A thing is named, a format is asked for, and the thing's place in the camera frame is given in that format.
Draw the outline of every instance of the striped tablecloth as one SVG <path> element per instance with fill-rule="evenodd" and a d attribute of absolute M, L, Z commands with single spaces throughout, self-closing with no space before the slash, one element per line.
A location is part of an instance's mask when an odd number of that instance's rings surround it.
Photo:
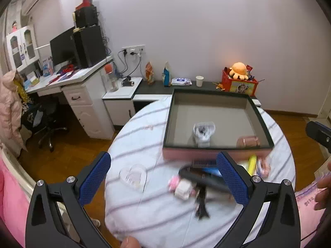
<path fill-rule="evenodd" d="M 208 190 L 210 219 L 197 220 L 195 200 L 182 201 L 168 192 L 168 180 L 186 162 L 163 160 L 162 145 L 171 98 L 147 105 L 123 127 L 108 152 L 105 223 L 118 239 L 136 237 L 147 248 L 214 247 L 240 213 L 242 205 L 229 195 Z M 295 184 L 291 149 L 276 122 L 258 108 L 275 147 L 267 160 L 271 173 L 265 181 Z M 262 211 L 246 241 L 256 237 L 267 212 Z"/>

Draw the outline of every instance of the red box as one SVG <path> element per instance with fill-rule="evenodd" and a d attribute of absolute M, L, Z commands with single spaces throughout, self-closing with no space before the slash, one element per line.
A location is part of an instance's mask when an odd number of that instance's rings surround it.
<path fill-rule="evenodd" d="M 227 68 L 225 67 L 224 70 L 222 70 L 222 85 L 225 91 L 254 96 L 258 81 L 256 81 L 255 78 L 251 81 L 233 79 L 229 76 Z"/>

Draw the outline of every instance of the small cup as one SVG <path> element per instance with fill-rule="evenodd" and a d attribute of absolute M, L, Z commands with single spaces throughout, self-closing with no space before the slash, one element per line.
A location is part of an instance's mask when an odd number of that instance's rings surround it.
<path fill-rule="evenodd" d="M 202 82 L 204 81 L 204 77 L 198 75 L 195 79 L 197 81 L 197 87 L 202 87 Z"/>

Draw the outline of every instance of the human hand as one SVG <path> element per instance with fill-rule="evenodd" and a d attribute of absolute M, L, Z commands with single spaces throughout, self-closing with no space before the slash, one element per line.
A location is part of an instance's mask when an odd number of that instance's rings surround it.
<path fill-rule="evenodd" d="M 124 239 L 120 248 L 141 248 L 141 246 L 136 238 L 128 236 Z"/>
<path fill-rule="evenodd" d="M 328 164 L 328 169 L 331 170 L 331 162 L 329 162 L 329 164 Z M 324 209 L 326 207 L 328 196 L 330 194 L 331 175 L 328 175 L 328 176 L 324 177 L 323 179 L 321 179 L 320 181 L 318 181 L 317 187 L 318 188 L 326 188 L 323 191 L 321 191 L 320 193 L 318 193 L 315 197 L 315 201 L 317 203 L 315 204 L 314 209 L 315 210 L 321 210 L 321 209 Z"/>

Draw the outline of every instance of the metal screw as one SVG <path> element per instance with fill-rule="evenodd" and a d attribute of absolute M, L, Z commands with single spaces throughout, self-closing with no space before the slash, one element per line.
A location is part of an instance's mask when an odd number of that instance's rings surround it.
<path fill-rule="evenodd" d="M 253 179 L 253 181 L 254 181 L 255 183 L 259 183 L 259 182 L 261 182 L 261 178 L 260 178 L 260 176 L 254 175 L 252 179 Z"/>
<path fill-rule="evenodd" d="M 42 186 L 44 184 L 44 180 L 39 180 L 38 182 L 37 182 L 37 186 Z"/>
<path fill-rule="evenodd" d="M 68 183 L 72 183 L 72 182 L 74 182 L 75 181 L 75 177 L 74 176 L 69 176 L 68 178 L 67 178 L 67 182 Z"/>
<path fill-rule="evenodd" d="M 290 180 L 287 180 L 287 179 L 284 179 L 284 184 L 285 185 L 291 185 L 291 181 Z"/>

